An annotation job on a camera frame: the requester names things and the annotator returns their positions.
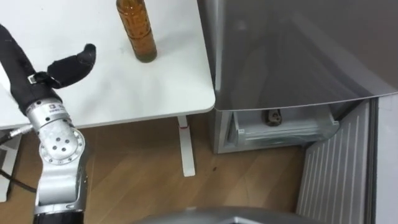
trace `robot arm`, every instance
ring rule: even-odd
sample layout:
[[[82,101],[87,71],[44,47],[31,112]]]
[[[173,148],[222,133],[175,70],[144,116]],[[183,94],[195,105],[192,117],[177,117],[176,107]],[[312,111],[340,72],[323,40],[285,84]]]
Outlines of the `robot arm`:
[[[53,88],[72,85],[93,68],[96,49],[86,45],[77,55],[36,72],[8,30],[0,25],[0,62],[9,91],[40,139],[43,171],[37,188],[34,223],[83,223],[86,202],[86,142]]]

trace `brown liquid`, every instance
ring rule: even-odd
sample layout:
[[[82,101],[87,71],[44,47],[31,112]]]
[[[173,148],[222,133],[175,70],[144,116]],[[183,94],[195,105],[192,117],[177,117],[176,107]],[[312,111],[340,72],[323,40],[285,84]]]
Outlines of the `brown liquid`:
[[[117,0],[116,6],[137,59],[153,61],[157,51],[144,0]]]

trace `wooden floor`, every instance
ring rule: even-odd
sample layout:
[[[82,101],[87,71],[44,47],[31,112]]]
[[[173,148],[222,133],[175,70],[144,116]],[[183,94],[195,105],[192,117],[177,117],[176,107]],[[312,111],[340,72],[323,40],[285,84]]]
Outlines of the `wooden floor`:
[[[197,174],[182,175],[177,120],[83,129],[91,157],[85,223],[131,223],[186,207],[240,205],[293,212],[304,153],[298,147],[214,155],[205,115],[190,117]],[[24,137],[14,176],[36,186],[38,141]],[[11,187],[0,223],[32,223],[34,194]]]

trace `black cable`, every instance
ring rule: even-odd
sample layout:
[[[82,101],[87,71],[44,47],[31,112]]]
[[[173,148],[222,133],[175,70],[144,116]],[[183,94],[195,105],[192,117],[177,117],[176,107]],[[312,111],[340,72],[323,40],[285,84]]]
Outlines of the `black cable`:
[[[10,134],[4,135],[3,137],[0,138],[0,146],[3,145],[4,143],[10,141],[11,139],[12,139],[12,137],[10,136]],[[3,169],[0,169],[0,175],[2,175],[4,178],[9,180],[10,183],[16,184],[29,192],[36,193],[35,188],[33,188],[29,185],[26,185],[26,184],[22,183],[21,181],[11,177],[11,175],[6,173],[6,171],[4,171]]]

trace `transparent drawer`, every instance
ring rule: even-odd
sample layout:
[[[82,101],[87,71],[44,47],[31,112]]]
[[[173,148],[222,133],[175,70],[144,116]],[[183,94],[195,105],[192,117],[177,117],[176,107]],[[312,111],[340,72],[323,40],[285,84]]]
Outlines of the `transparent drawer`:
[[[262,111],[233,113],[228,141],[241,150],[291,146],[332,137],[339,128],[328,105],[281,109],[282,124],[267,126]]]

